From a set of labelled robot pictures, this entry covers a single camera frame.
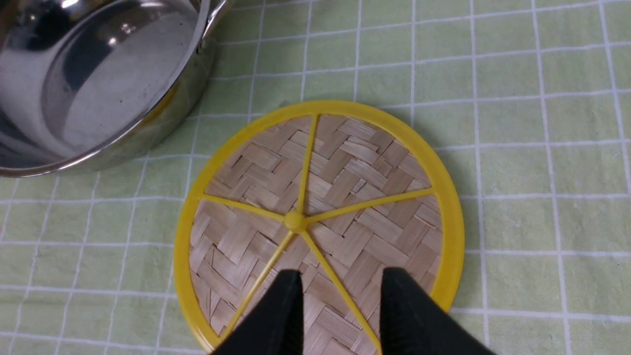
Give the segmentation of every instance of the white grid line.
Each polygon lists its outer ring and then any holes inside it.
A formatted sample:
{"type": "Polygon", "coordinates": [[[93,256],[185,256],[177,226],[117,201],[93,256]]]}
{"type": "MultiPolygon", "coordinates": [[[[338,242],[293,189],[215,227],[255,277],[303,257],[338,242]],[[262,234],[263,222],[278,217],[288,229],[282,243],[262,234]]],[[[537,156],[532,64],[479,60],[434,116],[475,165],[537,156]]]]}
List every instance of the white grid line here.
{"type": "MultiPolygon", "coordinates": [[[[614,47],[621,46],[631,46],[631,42],[615,42],[612,44],[614,47]]],[[[508,52],[494,52],[494,53],[485,53],[485,54],[477,54],[476,58],[478,59],[486,59],[486,58],[498,58],[498,57],[507,57],[507,56],[521,56],[521,55],[535,55],[538,53],[553,53],[553,52],[577,52],[577,51],[589,51],[591,49],[605,49],[605,44],[590,44],[584,45],[580,47],[554,47],[547,48],[537,51],[536,49],[524,49],[520,51],[508,51],[508,52]]],[[[383,63],[383,64],[364,64],[355,67],[346,67],[346,68],[336,68],[336,69],[313,69],[313,70],[304,70],[304,71],[291,71],[286,73],[255,73],[255,74],[246,74],[246,75],[235,75],[235,76],[216,76],[211,78],[212,81],[230,81],[230,80],[239,80],[239,79],[249,79],[252,77],[256,78],[279,78],[284,76],[298,76],[303,74],[323,74],[323,73],[345,73],[348,71],[354,70],[363,70],[363,69],[376,69],[376,68],[398,68],[402,66],[409,65],[423,65],[428,63],[444,63],[447,61],[464,61],[464,60],[472,60],[472,56],[451,56],[451,57],[439,57],[439,58],[431,58],[431,59],[419,59],[415,60],[412,58],[411,61],[404,62],[395,62],[395,63],[383,63]]]]}
{"type": "Polygon", "coordinates": [[[305,83],[307,81],[307,56],[309,53],[309,37],[311,33],[311,12],[313,10],[313,2],[309,1],[309,10],[307,11],[307,36],[305,37],[305,48],[302,55],[302,81],[300,82],[300,101],[305,100],[305,83]]]}
{"type": "Polygon", "coordinates": [[[101,289],[72,289],[69,287],[50,287],[50,286],[30,286],[27,285],[4,285],[0,284],[0,290],[3,291],[26,291],[27,289],[36,292],[56,292],[56,293],[78,293],[78,294],[98,294],[101,296],[138,296],[147,298],[176,298],[176,294],[164,292],[144,292],[144,291],[114,291],[101,289]]]}
{"type": "Polygon", "coordinates": [[[613,91],[613,105],[616,110],[616,119],[618,121],[618,133],[620,134],[620,142],[622,144],[622,158],[627,178],[627,190],[631,194],[631,172],[629,172],[629,155],[627,144],[625,143],[625,126],[622,121],[622,110],[620,109],[620,97],[618,95],[618,86],[616,85],[616,74],[613,70],[613,60],[611,58],[611,44],[609,42],[609,33],[607,30],[607,19],[604,13],[604,4],[598,2],[598,11],[600,12],[600,22],[603,29],[604,51],[607,55],[607,67],[609,69],[609,77],[611,80],[611,90],[613,91]]]}
{"type": "MultiPolygon", "coordinates": [[[[604,0],[605,3],[622,3],[622,2],[629,2],[629,1],[630,0],[604,0]]],[[[559,6],[549,6],[549,7],[545,7],[545,8],[536,8],[535,12],[539,13],[539,12],[556,11],[556,10],[563,10],[563,9],[588,8],[588,7],[591,7],[591,6],[598,5],[598,3],[599,3],[599,1],[592,1],[592,2],[589,2],[589,3],[565,4],[565,5],[559,5],[559,6]]],[[[265,8],[276,7],[276,6],[284,6],[284,5],[285,4],[264,4],[264,5],[259,5],[259,6],[253,6],[251,8],[262,8],[263,11],[264,11],[265,8]]],[[[233,9],[233,11],[239,11],[239,10],[243,10],[243,9],[246,9],[246,8],[233,9]]],[[[433,19],[433,20],[420,20],[420,21],[393,23],[393,24],[388,24],[388,25],[366,26],[366,27],[359,27],[358,29],[359,30],[377,30],[377,29],[385,29],[385,28],[403,27],[403,26],[409,26],[409,25],[424,25],[424,24],[427,24],[427,23],[443,23],[443,22],[452,22],[452,21],[460,21],[460,20],[469,20],[471,18],[477,20],[477,19],[489,18],[489,17],[501,17],[501,16],[507,16],[507,15],[519,15],[519,14],[530,14],[530,13],[532,13],[531,9],[522,9],[522,10],[503,11],[503,12],[496,12],[496,13],[483,13],[483,14],[473,14],[473,15],[466,15],[466,16],[455,16],[455,17],[448,17],[448,18],[437,18],[437,19],[433,19]]],[[[316,37],[316,36],[345,34],[345,33],[353,33],[353,32],[355,32],[354,29],[352,29],[352,30],[337,30],[337,31],[313,33],[311,36],[316,37]]],[[[260,39],[260,41],[261,42],[267,42],[267,41],[270,41],[270,40],[302,39],[304,37],[305,37],[305,35],[292,35],[292,36],[273,37],[273,38],[267,38],[267,39],[260,39]]],[[[257,42],[258,42],[258,40],[241,40],[241,41],[221,42],[219,44],[220,45],[238,45],[238,44],[254,44],[254,43],[257,43],[257,42]]]]}
{"type": "MultiPolygon", "coordinates": [[[[631,93],[631,89],[618,89],[618,93],[631,93]]],[[[583,97],[583,96],[597,96],[597,95],[607,95],[613,94],[612,90],[599,90],[593,92],[558,92],[558,93],[548,93],[543,97],[545,99],[554,99],[557,97],[583,97]]],[[[478,97],[477,102],[512,102],[512,101],[520,101],[520,100],[539,100],[541,95],[526,95],[526,96],[506,96],[506,97],[478,97]]],[[[428,101],[428,102],[419,102],[415,104],[396,104],[396,105],[379,105],[377,108],[379,109],[402,109],[408,107],[426,107],[426,106],[437,106],[437,105],[447,105],[447,104],[472,104],[473,99],[452,99],[452,100],[438,100],[438,101],[428,101]]],[[[252,113],[252,116],[263,116],[263,113],[252,113]]],[[[248,114],[200,114],[199,116],[191,116],[189,119],[213,119],[213,118],[226,118],[226,117],[247,117],[248,114]]],[[[166,155],[164,157],[153,157],[152,160],[163,159],[165,157],[172,158],[177,155],[166,155]]],[[[199,158],[209,158],[206,155],[196,154],[195,157],[199,158]]]]}
{"type": "MultiPolygon", "coordinates": [[[[416,0],[412,0],[412,22],[416,21],[416,0]]],[[[416,114],[414,103],[416,103],[416,25],[412,25],[411,46],[412,53],[410,57],[410,127],[414,128],[414,115],[416,114]]]]}
{"type": "MultiPolygon", "coordinates": [[[[99,202],[134,202],[134,201],[152,201],[152,200],[165,200],[165,201],[175,201],[175,202],[184,202],[183,198],[179,197],[170,197],[170,196],[137,196],[137,197],[129,197],[129,198],[95,198],[94,203],[99,202]]],[[[12,200],[0,200],[1,204],[6,203],[47,203],[48,200],[36,200],[36,199],[18,199],[14,198],[12,200]]],[[[51,203],[53,205],[78,205],[78,204],[88,204],[91,203],[92,200],[54,200],[51,203]]]]}
{"type": "Polygon", "coordinates": [[[513,316],[525,318],[544,319],[571,319],[571,320],[592,320],[597,322],[631,323],[631,316],[593,315],[588,313],[558,313],[558,312],[535,312],[535,311],[512,311],[512,310],[482,310],[479,308],[458,308],[453,307],[451,313],[470,315],[492,315],[492,316],[513,316]]]}
{"type": "MultiPolygon", "coordinates": [[[[478,249],[467,249],[467,254],[480,254],[478,249]]],[[[557,256],[558,250],[490,250],[485,249],[487,255],[518,255],[518,256],[557,256]]],[[[562,250],[562,256],[590,256],[593,258],[631,258],[631,251],[580,251],[562,250]]]]}
{"type": "MultiPolygon", "coordinates": [[[[470,21],[470,35],[471,35],[471,72],[473,75],[473,119],[474,119],[474,131],[475,131],[475,173],[476,173],[476,189],[477,189],[477,201],[478,201],[478,233],[480,235],[480,277],[482,283],[482,308],[486,310],[488,308],[488,291],[487,291],[487,258],[484,253],[485,250],[485,230],[484,230],[484,211],[482,205],[482,168],[480,163],[480,115],[478,110],[478,68],[477,68],[477,56],[475,48],[475,20],[474,13],[475,7],[473,0],[469,0],[469,21],[470,21]]],[[[483,331],[484,331],[484,344],[488,347],[490,340],[490,331],[488,326],[488,315],[483,314],[483,331]]]]}
{"type": "MultiPolygon", "coordinates": [[[[519,193],[514,195],[483,195],[482,200],[521,200],[525,198],[553,198],[557,199],[575,199],[575,200],[597,200],[597,199],[612,199],[612,198],[629,198],[629,194],[627,193],[595,193],[595,194],[565,194],[559,193],[553,195],[551,193],[519,193]]],[[[459,196],[461,200],[477,200],[479,197],[472,195],[462,195],[459,196]]]]}
{"type": "MultiPolygon", "coordinates": [[[[57,186],[59,185],[59,176],[55,177],[55,184],[52,187],[52,191],[50,192],[50,201],[48,206],[46,207],[46,212],[44,213],[44,220],[42,221],[42,230],[40,231],[39,237],[37,241],[41,241],[44,234],[46,233],[46,225],[48,224],[48,217],[50,214],[50,208],[52,206],[51,201],[55,199],[55,193],[57,192],[57,186]]],[[[15,331],[18,332],[20,329],[20,323],[22,321],[22,307],[24,306],[24,302],[26,302],[29,292],[33,288],[33,275],[35,274],[35,265],[37,264],[37,258],[39,257],[39,245],[35,244],[35,251],[33,252],[33,260],[31,261],[31,271],[28,274],[28,283],[24,291],[24,298],[20,301],[18,305],[16,321],[15,321],[15,331]]],[[[15,343],[15,336],[11,338],[11,342],[9,343],[9,354],[13,350],[13,344],[15,343]]]]}
{"type": "MultiPolygon", "coordinates": [[[[48,341],[57,340],[57,337],[53,337],[50,335],[39,335],[39,334],[0,332],[0,335],[8,336],[8,337],[32,339],[32,340],[48,340],[48,341]]],[[[62,342],[72,343],[72,344],[93,345],[93,346],[116,347],[118,349],[125,349],[125,350],[140,350],[140,351],[156,350],[156,351],[162,351],[162,352],[172,352],[174,354],[198,354],[198,355],[205,354],[203,351],[195,350],[195,349],[184,349],[184,348],[178,349],[178,348],[171,348],[171,347],[156,348],[156,347],[151,347],[151,346],[127,345],[127,344],[119,344],[119,343],[114,343],[114,342],[106,342],[106,341],[90,340],[90,339],[79,339],[79,338],[62,338],[62,342]]]]}
{"type": "MultiPolygon", "coordinates": [[[[140,187],[143,185],[144,173],[146,170],[147,170],[147,161],[143,163],[143,170],[140,173],[140,180],[138,181],[138,186],[136,187],[136,192],[134,193],[135,198],[138,197],[138,193],[140,193],[140,187]]],[[[131,229],[134,224],[135,213],[136,213],[136,200],[133,200],[131,204],[131,213],[129,216],[129,225],[127,227],[127,241],[125,245],[125,250],[123,251],[123,254],[122,254],[121,274],[119,276],[118,285],[116,286],[116,291],[118,292],[121,291],[122,280],[123,280],[123,276],[125,275],[125,261],[127,259],[127,252],[129,251],[129,241],[131,240],[131,229]]],[[[107,342],[110,342],[112,340],[112,329],[114,328],[114,311],[116,310],[118,299],[119,299],[119,295],[116,294],[116,296],[114,296],[114,305],[112,306],[112,312],[110,314],[110,327],[107,331],[107,342]]],[[[107,355],[108,350],[109,350],[109,346],[105,346],[105,349],[103,350],[103,355],[107,355]]]]}
{"type": "Polygon", "coordinates": [[[130,243],[81,243],[72,241],[2,241],[0,245],[39,245],[39,246],[99,246],[103,248],[120,248],[123,246],[159,246],[163,248],[173,248],[173,243],[158,243],[150,241],[130,242],[130,243]]]}
{"type": "Polygon", "coordinates": [[[357,29],[352,30],[350,32],[356,32],[355,34],[355,67],[353,70],[355,71],[355,77],[353,79],[353,101],[357,101],[357,83],[359,82],[359,54],[360,54],[360,43],[361,37],[360,34],[362,32],[362,0],[357,2],[357,29]]]}
{"type": "Polygon", "coordinates": [[[101,174],[97,173],[97,178],[94,181],[94,186],[92,187],[92,203],[90,203],[90,207],[88,208],[88,216],[85,225],[85,232],[83,234],[83,242],[81,243],[81,248],[79,249],[79,258],[76,264],[76,270],[74,273],[73,284],[70,289],[70,293],[68,294],[68,299],[66,300],[66,305],[64,306],[64,315],[61,320],[61,330],[59,331],[59,338],[57,340],[57,345],[55,346],[55,355],[59,354],[59,348],[61,347],[61,339],[64,336],[64,331],[66,330],[66,321],[68,320],[68,308],[70,307],[70,302],[73,298],[73,289],[77,286],[77,281],[79,280],[79,272],[81,269],[81,259],[83,258],[83,250],[85,249],[85,244],[88,242],[88,234],[90,233],[90,220],[92,217],[92,208],[94,207],[94,196],[97,192],[98,180],[101,174]]]}
{"type": "Polygon", "coordinates": [[[250,98],[247,104],[247,123],[252,122],[252,105],[254,104],[254,82],[256,81],[256,69],[259,66],[259,53],[261,52],[261,42],[263,38],[263,19],[265,18],[265,7],[267,0],[263,0],[261,8],[261,19],[259,20],[259,39],[256,41],[256,52],[254,52],[254,64],[252,65],[252,83],[250,83],[250,98]]]}
{"type": "MultiPolygon", "coordinates": [[[[186,189],[184,189],[184,194],[186,197],[186,194],[188,194],[188,192],[191,190],[191,175],[192,175],[192,169],[193,169],[193,153],[195,152],[195,145],[197,144],[197,137],[198,137],[198,130],[199,130],[199,120],[197,120],[195,122],[195,130],[193,132],[193,139],[191,142],[191,156],[189,157],[189,169],[188,172],[186,174],[186,189]]],[[[174,262],[175,259],[171,259],[171,269],[169,271],[169,276],[168,276],[168,282],[167,282],[167,290],[165,291],[165,297],[164,297],[164,301],[162,303],[162,310],[160,312],[160,322],[158,323],[158,336],[156,338],[156,351],[154,353],[154,355],[158,355],[158,348],[160,347],[160,341],[162,338],[162,330],[163,330],[163,326],[164,326],[164,317],[165,314],[167,312],[167,304],[168,301],[170,299],[170,297],[168,296],[168,290],[171,289],[171,285],[173,284],[173,272],[174,272],[174,262]]]]}
{"type": "Polygon", "coordinates": [[[11,197],[9,200],[6,200],[8,206],[6,207],[6,211],[4,213],[4,221],[2,223],[2,231],[0,231],[0,242],[4,240],[4,235],[6,234],[6,223],[9,220],[9,214],[11,213],[11,201],[15,197],[16,192],[18,192],[18,185],[20,183],[19,179],[15,179],[13,183],[13,191],[11,192],[11,197]]]}
{"type": "Polygon", "coordinates": [[[561,309],[563,311],[563,337],[565,340],[565,353],[566,355],[572,355],[572,343],[570,341],[570,324],[567,320],[567,295],[565,294],[565,269],[563,265],[563,255],[561,254],[563,248],[561,243],[561,227],[559,224],[558,216],[558,203],[557,203],[557,184],[555,182],[554,164],[552,162],[552,149],[550,148],[550,133],[548,131],[548,109],[546,100],[544,99],[545,84],[543,81],[543,64],[541,60],[541,42],[539,37],[539,24],[537,20],[536,2],[531,0],[531,7],[533,12],[533,27],[534,27],[534,41],[537,48],[537,72],[539,74],[539,94],[541,95],[541,117],[543,120],[543,136],[545,137],[546,159],[548,161],[548,175],[550,178],[550,192],[552,194],[552,216],[555,226],[555,239],[557,246],[557,265],[558,276],[560,283],[561,294],[561,309]]]}

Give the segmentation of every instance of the yellow spoke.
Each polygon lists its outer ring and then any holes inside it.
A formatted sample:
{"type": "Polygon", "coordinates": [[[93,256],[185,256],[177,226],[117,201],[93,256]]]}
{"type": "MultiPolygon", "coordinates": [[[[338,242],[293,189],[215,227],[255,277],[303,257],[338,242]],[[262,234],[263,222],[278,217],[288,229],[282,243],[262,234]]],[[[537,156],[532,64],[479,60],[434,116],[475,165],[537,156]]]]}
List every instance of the yellow spoke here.
{"type": "Polygon", "coordinates": [[[317,128],[318,115],[314,114],[311,117],[311,127],[309,129],[309,139],[307,140],[307,146],[305,147],[305,160],[302,163],[302,176],[300,177],[300,189],[298,195],[298,203],[296,208],[298,213],[302,214],[305,210],[305,196],[309,186],[307,182],[309,180],[309,164],[311,163],[311,152],[314,149],[314,143],[316,142],[316,128],[317,128]]]}
{"type": "Polygon", "coordinates": [[[377,336],[375,335],[375,332],[372,330],[372,328],[370,328],[368,321],[366,321],[366,318],[364,318],[362,312],[359,310],[359,308],[357,307],[357,305],[355,304],[351,296],[348,294],[348,291],[346,290],[342,282],[339,280],[339,277],[337,276],[337,274],[335,274],[335,271],[333,271],[333,268],[329,265],[329,262],[324,258],[324,255],[322,255],[322,252],[320,251],[320,248],[318,248],[318,246],[316,245],[316,242],[314,242],[313,238],[311,238],[311,236],[309,235],[307,231],[300,233],[300,235],[305,239],[305,242],[307,242],[309,249],[311,249],[315,257],[318,259],[318,261],[324,268],[324,271],[326,271],[326,273],[331,278],[331,281],[333,282],[335,287],[338,289],[339,294],[344,299],[344,302],[346,302],[348,307],[351,309],[351,311],[353,312],[353,315],[355,316],[355,318],[357,318],[357,320],[359,321],[359,324],[362,326],[366,334],[368,334],[368,337],[377,348],[379,354],[381,354],[381,343],[379,342],[379,338],[377,338],[377,336]]]}
{"type": "Polygon", "coordinates": [[[268,276],[269,271],[272,269],[272,266],[276,263],[278,258],[281,256],[281,254],[285,250],[285,248],[287,248],[287,245],[289,244],[289,242],[292,241],[294,235],[295,234],[292,232],[287,233],[285,238],[283,238],[282,242],[280,242],[280,244],[278,245],[278,248],[276,249],[276,251],[274,251],[274,254],[272,254],[272,257],[269,259],[268,263],[265,264],[263,271],[259,274],[259,277],[256,278],[256,281],[254,281],[254,285],[252,286],[252,289],[250,289],[247,295],[245,295],[243,302],[241,302],[241,305],[239,305],[239,308],[237,308],[237,311],[232,316],[232,319],[230,320],[230,323],[228,323],[228,326],[226,327],[226,330],[223,332],[223,335],[221,335],[222,342],[228,337],[228,335],[230,335],[230,333],[232,333],[232,330],[234,329],[234,327],[237,324],[237,321],[239,320],[239,317],[243,314],[247,305],[250,304],[250,301],[252,301],[254,294],[256,293],[256,291],[258,291],[259,287],[261,286],[265,278],[268,276]]]}
{"type": "Polygon", "coordinates": [[[339,215],[347,214],[349,212],[363,210],[364,208],[385,205],[387,203],[399,202],[403,200],[410,200],[412,198],[418,198],[418,197],[431,195],[432,193],[433,193],[433,188],[427,188],[427,189],[422,189],[418,191],[400,193],[398,195],[376,198],[374,200],[356,203],[354,205],[338,208],[337,210],[332,210],[332,211],[321,213],[319,215],[308,217],[307,223],[319,222],[321,220],[337,217],[339,215]]]}
{"type": "Polygon", "coordinates": [[[207,195],[207,194],[202,194],[200,197],[201,197],[202,200],[222,203],[222,204],[224,204],[226,206],[238,208],[240,210],[245,210],[245,211],[248,211],[248,212],[252,212],[254,214],[258,214],[258,215],[262,215],[262,216],[265,216],[265,217],[269,217],[269,218],[275,219],[275,220],[277,220],[279,222],[282,222],[283,219],[284,219],[283,216],[281,216],[280,214],[276,214],[276,213],[274,213],[272,211],[264,210],[264,209],[262,209],[260,207],[248,205],[246,203],[229,200],[227,198],[223,198],[223,197],[219,197],[219,196],[211,196],[211,195],[207,195]]]}

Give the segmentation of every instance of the yellow plastic ring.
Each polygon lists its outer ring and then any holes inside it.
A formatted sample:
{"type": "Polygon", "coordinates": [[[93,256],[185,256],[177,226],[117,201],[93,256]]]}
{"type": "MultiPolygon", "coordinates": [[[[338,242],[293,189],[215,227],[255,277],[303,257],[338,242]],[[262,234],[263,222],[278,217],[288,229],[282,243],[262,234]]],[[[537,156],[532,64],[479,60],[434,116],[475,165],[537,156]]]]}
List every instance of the yellow plastic ring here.
{"type": "Polygon", "coordinates": [[[253,136],[289,119],[320,114],[348,116],[383,129],[403,143],[424,168],[440,205],[443,230],[440,266],[430,296],[445,311],[453,303],[464,262],[464,222],[456,188],[438,155],[413,129],[381,110],[337,100],[303,102],[263,116],[229,139],[201,171],[184,202],[175,238],[175,289],[182,312],[195,338],[206,352],[215,349],[221,339],[206,321],[199,307],[189,268],[191,228],[200,196],[204,195],[204,189],[224,161],[253,136]]]}

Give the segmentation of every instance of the bamboo steamer mat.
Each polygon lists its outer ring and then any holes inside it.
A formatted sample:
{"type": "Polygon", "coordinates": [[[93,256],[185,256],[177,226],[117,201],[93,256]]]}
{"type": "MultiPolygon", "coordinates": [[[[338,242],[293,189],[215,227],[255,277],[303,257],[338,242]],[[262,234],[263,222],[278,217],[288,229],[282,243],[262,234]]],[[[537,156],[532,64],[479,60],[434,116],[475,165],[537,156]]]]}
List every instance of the bamboo steamer mat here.
{"type": "Polygon", "coordinates": [[[304,353],[372,355],[384,267],[447,309],[463,255],[456,192],[427,144],[385,112],[310,102],[255,121],[204,169],[180,219],[176,286],[210,351],[279,270],[297,269],[304,353]]]}

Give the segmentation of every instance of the stainless steel pot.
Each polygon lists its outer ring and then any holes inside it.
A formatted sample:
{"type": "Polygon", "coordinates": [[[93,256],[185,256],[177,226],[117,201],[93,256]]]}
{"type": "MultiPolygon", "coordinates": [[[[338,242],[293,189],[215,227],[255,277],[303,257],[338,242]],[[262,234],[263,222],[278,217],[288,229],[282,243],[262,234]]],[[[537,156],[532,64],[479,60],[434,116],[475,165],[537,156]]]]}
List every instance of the stainless steel pot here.
{"type": "Polygon", "coordinates": [[[234,0],[0,0],[0,176],[146,152],[208,82],[234,0]]]}

